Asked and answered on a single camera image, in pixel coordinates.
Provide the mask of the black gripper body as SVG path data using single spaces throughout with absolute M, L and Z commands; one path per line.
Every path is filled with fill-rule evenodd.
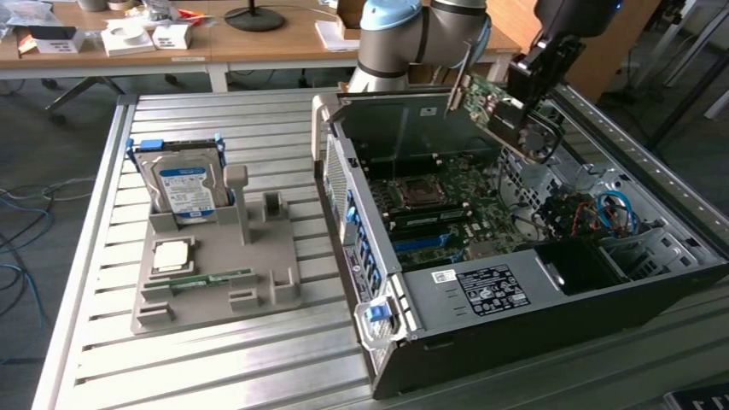
M 510 65 L 507 93 L 531 111 L 545 93 L 563 80 L 584 50 L 581 40 L 608 29 L 621 2 L 617 0 L 539 1 L 535 16 L 541 23 L 526 54 Z

